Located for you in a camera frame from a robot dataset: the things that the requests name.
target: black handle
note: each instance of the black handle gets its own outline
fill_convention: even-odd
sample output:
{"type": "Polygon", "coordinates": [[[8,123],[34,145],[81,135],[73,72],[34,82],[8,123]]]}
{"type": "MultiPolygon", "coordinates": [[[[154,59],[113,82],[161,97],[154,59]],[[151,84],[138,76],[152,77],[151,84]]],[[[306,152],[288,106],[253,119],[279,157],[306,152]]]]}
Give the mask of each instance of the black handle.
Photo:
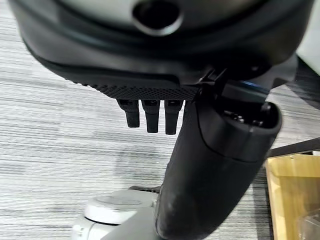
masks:
{"type": "Polygon", "coordinates": [[[167,240],[198,240],[230,214],[261,168],[282,124],[272,103],[265,127],[218,114],[205,102],[186,113],[167,166],[155,228],[167,240]]]}

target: gray carpet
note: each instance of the gray carpet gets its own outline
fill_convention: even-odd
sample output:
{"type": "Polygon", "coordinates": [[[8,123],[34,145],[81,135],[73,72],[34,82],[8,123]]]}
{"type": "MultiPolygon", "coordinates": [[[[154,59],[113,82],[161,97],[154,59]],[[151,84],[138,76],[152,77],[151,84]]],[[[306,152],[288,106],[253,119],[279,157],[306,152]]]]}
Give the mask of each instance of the gray carpet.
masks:
{"type": "MultiPolygon", "coordinates": [[[[284,115],[274,147],[320,136],[320,81],[301,65],[298,81],[274,89],[284,115]]],[[[176,140],[126,127],[114,99],[46,70],[26,51],[0,0],[0,240],[67,240],[89,198],[132,185],[157,186],[176,140]]],[[[269,240],[265,173],[210,236],[269,240]]]]}

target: striped carpet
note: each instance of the striped carpet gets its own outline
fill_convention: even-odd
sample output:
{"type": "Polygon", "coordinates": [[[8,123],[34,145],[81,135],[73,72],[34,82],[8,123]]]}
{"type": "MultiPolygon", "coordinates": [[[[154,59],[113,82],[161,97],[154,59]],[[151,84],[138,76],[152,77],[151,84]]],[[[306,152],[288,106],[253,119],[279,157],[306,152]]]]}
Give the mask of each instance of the striped carpet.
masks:
{"type": "MultiPolygon", "coordinates": [[[[320,136],[320,80],[302,64],[297,82],[272,91],[284,115],[274,147],[320,136]]],[[[67,240],[89,198],[132,185],[157,186],[176,140],[126,127],[114,99],[46,70],[26,51],[0,0],[0,240],[67,240]]],[[[240,204],[210,236],[270,240],[262,170],[240,204]]]]}

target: clear plastic bag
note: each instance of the clear plastic bag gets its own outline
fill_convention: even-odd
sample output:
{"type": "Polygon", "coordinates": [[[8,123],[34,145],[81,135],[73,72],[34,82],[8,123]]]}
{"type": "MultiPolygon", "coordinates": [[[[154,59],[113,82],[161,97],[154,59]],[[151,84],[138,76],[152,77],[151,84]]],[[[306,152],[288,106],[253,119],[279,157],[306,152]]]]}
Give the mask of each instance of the clear plastic bag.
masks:
{"type": "Polygon", "coordinates": [[[300,240],[320,240],[320,209],[299,219],[300,240]]]}

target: round opening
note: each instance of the round opening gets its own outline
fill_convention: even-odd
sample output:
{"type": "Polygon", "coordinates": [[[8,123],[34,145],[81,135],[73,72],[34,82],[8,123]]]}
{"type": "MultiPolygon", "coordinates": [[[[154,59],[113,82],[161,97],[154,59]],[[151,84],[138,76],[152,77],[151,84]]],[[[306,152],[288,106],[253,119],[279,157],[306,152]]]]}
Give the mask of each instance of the round opening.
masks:
{"type": "Polygon", "coordinates": [[[154,0],[144,1],[133,9],[136,27],[150,35],[168,35],[175,32],[181,24],[180,10],[172,2],[154,0]]]}

